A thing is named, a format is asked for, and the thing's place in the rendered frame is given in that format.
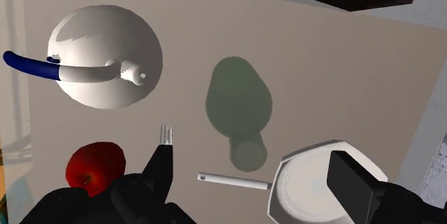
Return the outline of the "white stick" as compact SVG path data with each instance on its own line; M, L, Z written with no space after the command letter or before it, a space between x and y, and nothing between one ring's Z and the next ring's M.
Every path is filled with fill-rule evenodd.
M269 182L217 175L206 172L199 172L197 175L197 180L260 190L269 190L271 188L271 184Z

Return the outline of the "red apple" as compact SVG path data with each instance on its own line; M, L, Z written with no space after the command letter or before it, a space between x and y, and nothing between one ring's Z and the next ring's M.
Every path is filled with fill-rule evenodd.
M70 187L85 189L90 197L94 197L122 177L125 166L125 155L119 145L114 142L93 142L72 154L65 178Z

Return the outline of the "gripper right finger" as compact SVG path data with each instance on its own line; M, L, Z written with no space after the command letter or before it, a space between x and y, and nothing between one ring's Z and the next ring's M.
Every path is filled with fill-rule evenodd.
M438 208L379 181L345 151L331 152L327 186L355 224L447 224L447 203Z

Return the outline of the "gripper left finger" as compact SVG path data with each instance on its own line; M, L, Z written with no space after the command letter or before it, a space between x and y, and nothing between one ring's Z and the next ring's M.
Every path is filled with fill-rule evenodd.
M173 146L160 144L141 173L123 175L102 193L82 188L47 193L19 224L196 224L166 201L173 181Z

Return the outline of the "white octagonal plate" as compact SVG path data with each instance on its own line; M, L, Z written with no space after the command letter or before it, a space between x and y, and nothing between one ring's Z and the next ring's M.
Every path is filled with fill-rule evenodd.
M267 215L276 224L354 224L327 187L330 153L343 150L380 181L388 176L342 140L329 140L283 157L271 186Z

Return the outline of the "white bowl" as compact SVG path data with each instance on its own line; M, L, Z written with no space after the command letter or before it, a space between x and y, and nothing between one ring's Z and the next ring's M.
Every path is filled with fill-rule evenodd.
M150 25L131 10L113 5L86 6L54 28L47 54L62 65L104 67L117 62L117 78L97 83L58 80L72 99L97 109L128 107L146 98L163 70L160 42Z

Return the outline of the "blue and white handled utensil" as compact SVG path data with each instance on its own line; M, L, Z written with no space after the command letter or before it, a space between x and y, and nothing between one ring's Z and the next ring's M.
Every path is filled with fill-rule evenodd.
M145 84L146 73L140 65L129 61L116 62L110 60L101 67L76 67L60 64L59 59L47 57L47 61L39 61L6 51L4 62L10 67L37 77L62 82L100 83L114 79L124 79L135 85Z

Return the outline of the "silver fork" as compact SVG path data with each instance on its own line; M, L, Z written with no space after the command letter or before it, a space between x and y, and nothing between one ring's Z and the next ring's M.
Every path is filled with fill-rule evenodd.
M173 144L173 128L168 125L160 126L160 144L172 145Z

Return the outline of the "green glass bottle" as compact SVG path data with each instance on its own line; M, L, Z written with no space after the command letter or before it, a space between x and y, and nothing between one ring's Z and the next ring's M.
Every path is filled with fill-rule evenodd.
M229 157L236 169L253 172L266 162L261 131L271 113L271 92L247 60L226 57L214 67L206 114L214 129L229 139Z

